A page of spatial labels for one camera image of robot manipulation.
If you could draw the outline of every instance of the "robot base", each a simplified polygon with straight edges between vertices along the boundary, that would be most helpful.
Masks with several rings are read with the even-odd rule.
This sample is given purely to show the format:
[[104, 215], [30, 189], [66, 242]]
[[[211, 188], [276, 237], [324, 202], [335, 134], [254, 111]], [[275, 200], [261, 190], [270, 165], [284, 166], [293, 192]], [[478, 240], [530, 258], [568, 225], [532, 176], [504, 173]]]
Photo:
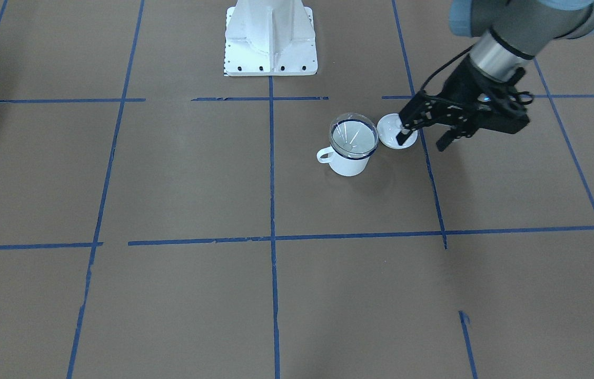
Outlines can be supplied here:
[[314, 75], [313, 11], [301, 0], [239, 0], [227, 10], [224, 74]]

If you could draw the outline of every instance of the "floor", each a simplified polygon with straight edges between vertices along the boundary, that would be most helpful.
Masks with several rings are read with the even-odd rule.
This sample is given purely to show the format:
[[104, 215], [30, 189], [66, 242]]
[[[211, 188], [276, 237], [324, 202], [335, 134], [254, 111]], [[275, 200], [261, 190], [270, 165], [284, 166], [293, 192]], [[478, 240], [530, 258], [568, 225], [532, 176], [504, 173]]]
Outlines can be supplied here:
[[222, 75], [233, 3], [0, 0], [0, 378], [594, 378], [594, 36], [520, 134], [345, 178], [330, 120], [472, 43], [450, 2], [306, 1], [273, 79]]

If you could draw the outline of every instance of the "cup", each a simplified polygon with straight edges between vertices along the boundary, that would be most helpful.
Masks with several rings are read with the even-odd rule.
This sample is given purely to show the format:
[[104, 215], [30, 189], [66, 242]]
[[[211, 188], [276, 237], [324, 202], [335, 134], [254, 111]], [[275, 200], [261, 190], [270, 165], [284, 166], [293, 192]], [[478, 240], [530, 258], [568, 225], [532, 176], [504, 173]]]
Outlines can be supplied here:
[[335, 118], [330, 124], [329, 139], [330, 146], [318, 151], [316, 158], [347, 177], [362, 173], [379, 146], [374, 123], [357, 113], [344, 113]]

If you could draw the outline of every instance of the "clear plastic lid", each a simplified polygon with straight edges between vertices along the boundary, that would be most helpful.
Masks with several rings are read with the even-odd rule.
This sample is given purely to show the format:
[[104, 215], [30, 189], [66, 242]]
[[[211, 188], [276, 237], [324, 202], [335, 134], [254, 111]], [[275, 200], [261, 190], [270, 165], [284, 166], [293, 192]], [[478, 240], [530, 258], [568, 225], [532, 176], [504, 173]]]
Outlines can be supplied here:
[[357, 113], [344, 113], [330, 125], [330, 144], [341, 156], [364, 159], [374, 153], [379, 135], [369, 118]]

